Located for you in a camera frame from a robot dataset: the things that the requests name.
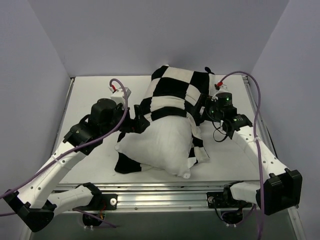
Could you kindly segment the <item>black white checkered pillowcase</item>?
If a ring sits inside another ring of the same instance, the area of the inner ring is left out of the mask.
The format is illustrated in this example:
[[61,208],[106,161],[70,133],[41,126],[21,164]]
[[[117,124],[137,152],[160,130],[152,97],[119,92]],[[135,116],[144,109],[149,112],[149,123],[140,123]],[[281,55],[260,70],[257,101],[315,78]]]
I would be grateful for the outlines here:
[[201,94],[212,95],[214,84],[215,74],[209,68],[199,72],[163,65],[151,75],[150,84],[139,104],[142,114],[150,123],[168,116],[189,120],[192,144],[188,163],[191,167],[210,159],[204,147],[200,125],[196,125],[190,112]]

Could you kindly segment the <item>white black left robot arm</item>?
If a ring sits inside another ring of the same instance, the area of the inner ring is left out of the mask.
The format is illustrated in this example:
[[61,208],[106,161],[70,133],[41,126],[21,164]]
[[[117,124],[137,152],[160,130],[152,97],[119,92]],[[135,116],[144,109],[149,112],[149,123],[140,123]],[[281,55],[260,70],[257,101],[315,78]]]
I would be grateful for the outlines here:
[[129,110],[123,103],[99,99],[91,107],[90,114],[70,128],[50,159],[31,180],[4,194],[5,202],[33,233],[44,229],[63,212],[98,210],[101,207],[103,194],[91,182],[60,193],[53,193],[53,190],[75,165],[103,143],[104,138],[116,131],[140,134],[150,125],[140,105],[134,106],[134,118],[130,117]]

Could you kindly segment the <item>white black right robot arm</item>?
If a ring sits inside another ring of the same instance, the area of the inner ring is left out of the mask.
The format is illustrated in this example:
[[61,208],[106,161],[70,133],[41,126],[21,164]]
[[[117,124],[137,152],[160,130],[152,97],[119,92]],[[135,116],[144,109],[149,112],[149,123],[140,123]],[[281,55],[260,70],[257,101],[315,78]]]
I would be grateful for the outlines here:
[[226,137],[240,146],[256,165],[260,182],[235,181],[224,186],[223,203],[234,206],[243,201],[258,207],[267,216],[297,206],[301,199],[303,177],[298,170],[290,170],[279,161],[257,135],[254,124],[233,106],[230,92],[214,97],[201,94],[195,105],[200,122],[220,123]]

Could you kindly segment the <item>white pillow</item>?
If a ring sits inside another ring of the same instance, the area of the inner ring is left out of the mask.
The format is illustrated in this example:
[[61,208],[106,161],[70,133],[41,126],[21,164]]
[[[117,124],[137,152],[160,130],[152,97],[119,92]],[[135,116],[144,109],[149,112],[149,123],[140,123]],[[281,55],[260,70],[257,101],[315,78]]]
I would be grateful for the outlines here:
[[151,122],[140,134],[132,132],[119,135],[115,145],[118,160],[114,170],[129,174],[156,168],[189,179],[191,146],[192,129],[188,118],[163,117]]

